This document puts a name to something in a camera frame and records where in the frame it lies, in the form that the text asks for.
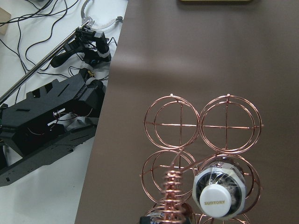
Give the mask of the copper wire bottle basket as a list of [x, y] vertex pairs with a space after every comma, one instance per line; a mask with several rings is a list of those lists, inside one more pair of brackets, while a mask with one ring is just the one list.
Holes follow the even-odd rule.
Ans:
[[[256, 169], [242, 153], [257, 143], [262, 127], [255, 105], [230, 94], [211, 100], [200, 112], [173, 94], [151, 103], [144, 129], [156, 150], [145, 161], [140, 178], [145, 194], [154, 203], [152, 208], [163, 208], [160, 222], [183, 224], [181, 205], [187, 203], [193, 211], [193, 224], [248, 224], [247, 213], [258, 202], [262, 187]], [[221, 157], [237, 162], [245, 178], [245, 206], [229, 220], [204, 214], [192, 197], [195, 176]]]

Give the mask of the tea bottle front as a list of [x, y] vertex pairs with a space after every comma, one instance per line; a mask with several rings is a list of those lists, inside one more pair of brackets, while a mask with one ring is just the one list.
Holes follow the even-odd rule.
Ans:
[[242, 168], [228, 157], [213, 160], [195, 176], [192, 197], [201, 211], [212, 218], [229, 220], [235, 217], [245, 206]]

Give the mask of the tea bottle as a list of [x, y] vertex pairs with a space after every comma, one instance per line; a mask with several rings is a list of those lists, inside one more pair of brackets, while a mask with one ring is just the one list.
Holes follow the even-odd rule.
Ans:
[[201, 211], [212, 218], [229, 220], [235, 217], [245, 206], [242, 168], [228, 157], [213, 160], [195, 176], [192, 197]]
[[[193, 211], [189, 204], [183, 203], [183, 216], [185, 217], [184, 224], [192, 224]], [[139, 224], [161, 224], [160, 219], [163, 219], [163, 208], [161, 206], [154, 206], [144, 216], [139, 219]]]

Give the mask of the tea bottle back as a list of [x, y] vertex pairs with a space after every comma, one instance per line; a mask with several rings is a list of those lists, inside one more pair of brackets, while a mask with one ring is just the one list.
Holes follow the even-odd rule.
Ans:
[[[189, 204], [183, 203], [183, 216], [185, 217], [184, 224], [192, 224], [193, 211]], [[139, 224], [161, 224], [160, 219], [163, 219], [163, 208], [161, 206], [154, 206], [144, 216], [139, 219]]]

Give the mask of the handheld gripper tool on desk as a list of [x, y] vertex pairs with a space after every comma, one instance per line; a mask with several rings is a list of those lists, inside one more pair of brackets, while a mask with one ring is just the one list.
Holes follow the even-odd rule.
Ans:
[[97, 24], [95, 20], [88, 15], [87, 7], [91, 7], [93, 2], [91, 0], [84, 1], [80, 16], [82, 18], [82, 24], [74, 29], [61, 43], [59, 43], [50, 53], [48, 53], [38, 63], [34, 64], [31, 69], [25, 69], [25, 75], [16, 82], [3, 96], [0, 98], [0, 103], [3, 104], [12, 94], [19, 91], [21, 86], [36, 72], [42, 69], [46, 63], [53, 68], [61, 66], [74, 54], [90, 51], [97, 52], [96, 56], [101, 56], [96, 46], [93, 45], [96, 42], [97, 34], [103, 34], [105, 29], [115, 25], [118, 22], [123, 22], [123, 16], [117, 16], [111, 19], [108, 23]]

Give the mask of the white serving tray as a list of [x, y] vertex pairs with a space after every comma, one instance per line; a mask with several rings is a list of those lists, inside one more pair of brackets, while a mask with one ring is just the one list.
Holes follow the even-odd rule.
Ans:
[[212, 4], [212, 3], [249, 3], [252, 2], [252, 0], [180, 0], [182, 2], [188, 2], [188, 3], [206, 3], [206, 4]]

